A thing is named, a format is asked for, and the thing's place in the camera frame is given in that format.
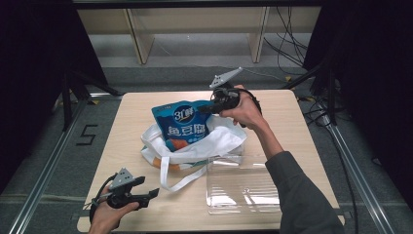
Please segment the gray sleeve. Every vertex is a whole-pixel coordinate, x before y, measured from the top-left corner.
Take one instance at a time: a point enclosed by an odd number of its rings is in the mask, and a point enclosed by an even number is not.
[[[337,214],[291,153],[279,153],[265,165],[279,191],[281,233],[344,233]]]

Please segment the snack bag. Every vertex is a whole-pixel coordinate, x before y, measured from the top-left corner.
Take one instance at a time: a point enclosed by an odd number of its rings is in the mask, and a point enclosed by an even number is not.
[[[209,134],[207,119],[211,114],[198,111],[198,106],[206,104],[211,102],[183,100],[152,108],[152,114],[170,152],[197,142]]]

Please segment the person's right hand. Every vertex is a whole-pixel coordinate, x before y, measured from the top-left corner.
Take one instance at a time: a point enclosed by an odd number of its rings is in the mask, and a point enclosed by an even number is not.
[[[244,86],[239,85],[234,88],[244,89]],[[249,94],[245,92],[240,92],[240,103],[236,108],[223,110],[219,113],[219,116],[231,117],[234,119],[234,125],[241,123],[252,130],[265,123],[265,120],[254,101]]]

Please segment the transparent plastic box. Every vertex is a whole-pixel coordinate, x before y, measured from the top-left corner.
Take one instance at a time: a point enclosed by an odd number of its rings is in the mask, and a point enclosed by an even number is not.
[[[265,157],[210,158],[206,171],[206,203],[211,215],[280,213],[277,187]]]

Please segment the wooden table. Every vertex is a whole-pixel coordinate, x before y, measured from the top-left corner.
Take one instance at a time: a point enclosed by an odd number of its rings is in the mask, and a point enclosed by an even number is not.
[[[296,98],[287,90],[252,91],[260,100],[265,118],[285,150],[290,151],[306,175],[326,196],[333,208],[339,209],[331,185],[321,164],[312,137],[305,124]],[[153,106],[180,100],[209,99],[211,92],[133,93],[124,95],[112,130],[102,153],[87,201],[89,203],[108,177],[127,168],[134,176],[146,176],[144,184],[132,194],[143,194],[160,187],[159,169],[150,166],[140,153],[140,136],[155,119]],[[245,129],[244,156],[264,156],[255,133]],[[191,170],[169,173],[169,182],[191,173]],[[207,179],[202,176],[181,190],[160,190],[149,208],[124,216],[117,231],[216,231],[279,229],[282,214],[209,214],[206,202]],[[89,230],[88,217],[81,217],[78,229]]]

